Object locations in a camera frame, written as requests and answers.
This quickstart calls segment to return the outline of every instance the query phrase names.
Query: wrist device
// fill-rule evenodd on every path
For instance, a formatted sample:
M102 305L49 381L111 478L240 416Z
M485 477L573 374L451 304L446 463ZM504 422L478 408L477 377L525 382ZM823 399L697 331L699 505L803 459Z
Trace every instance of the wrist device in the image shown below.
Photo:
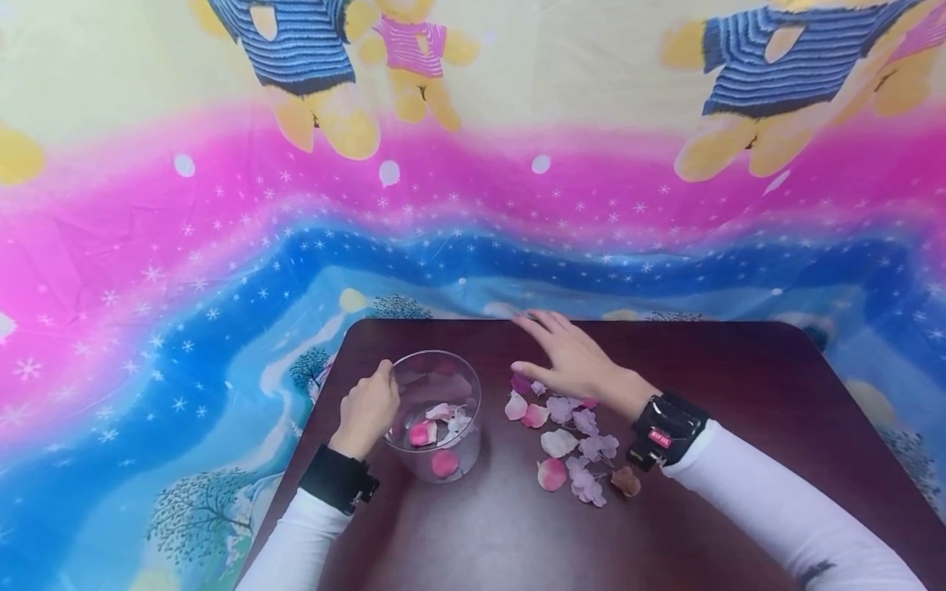
M680 461L710 415L672 392L651 396L640 418L632 425L637 434L627 449L627 460L644 472L655 465Z
M368 474L368 464L344 456L324 443L299 481L299 488L346 515L359 501L368 502L380 482Z

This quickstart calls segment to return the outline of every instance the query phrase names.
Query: clear plastic cup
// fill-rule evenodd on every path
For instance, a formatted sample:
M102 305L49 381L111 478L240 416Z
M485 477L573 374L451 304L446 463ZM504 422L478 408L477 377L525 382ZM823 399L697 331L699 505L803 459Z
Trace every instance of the clear plastic cup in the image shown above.
M426 482L463 477L480 457L480 379L447 351L421 351L394 364L401 405L384 441Z

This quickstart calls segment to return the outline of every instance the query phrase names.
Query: dark wooden table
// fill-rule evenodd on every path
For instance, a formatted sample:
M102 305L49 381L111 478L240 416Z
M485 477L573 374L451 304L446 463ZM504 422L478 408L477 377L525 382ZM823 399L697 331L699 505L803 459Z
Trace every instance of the dark wooden table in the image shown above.
M946 528L805 335L775 322L579 322L619 364L685 393L724 426L836 500L887 541L930 589L946 589ZM605 490L584 505L568 485L539 488L539 433L503 414L516 359L545 362L510 322L355 324L256 539L259 550L295 493L339 402L382 358L456 353L483 389L479 462L457 482L415 480L384 443L369 458L382 484L328 557L329 591L483 589L796 589L779 567L703 499L642 477L630 500ZM622 453L628 425L599 407Z

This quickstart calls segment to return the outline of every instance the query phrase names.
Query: white long sleeve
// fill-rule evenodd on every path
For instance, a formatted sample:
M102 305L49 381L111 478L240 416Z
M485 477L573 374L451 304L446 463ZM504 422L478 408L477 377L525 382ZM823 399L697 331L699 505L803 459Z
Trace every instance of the white long sleeve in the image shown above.
M299 490L236 591L312 591L351 516Z
M925 589L848 512L715 421L663 473L726 515L806 591Z

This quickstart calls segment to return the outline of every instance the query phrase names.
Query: cartoon backdrop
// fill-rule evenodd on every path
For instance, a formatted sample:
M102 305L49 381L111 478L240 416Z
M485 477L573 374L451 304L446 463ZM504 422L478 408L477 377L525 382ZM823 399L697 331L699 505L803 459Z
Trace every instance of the cartoon backdrop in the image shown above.
M946 514L946 6L758 2L0 2L0 586L230 589L366 316L790 322Z

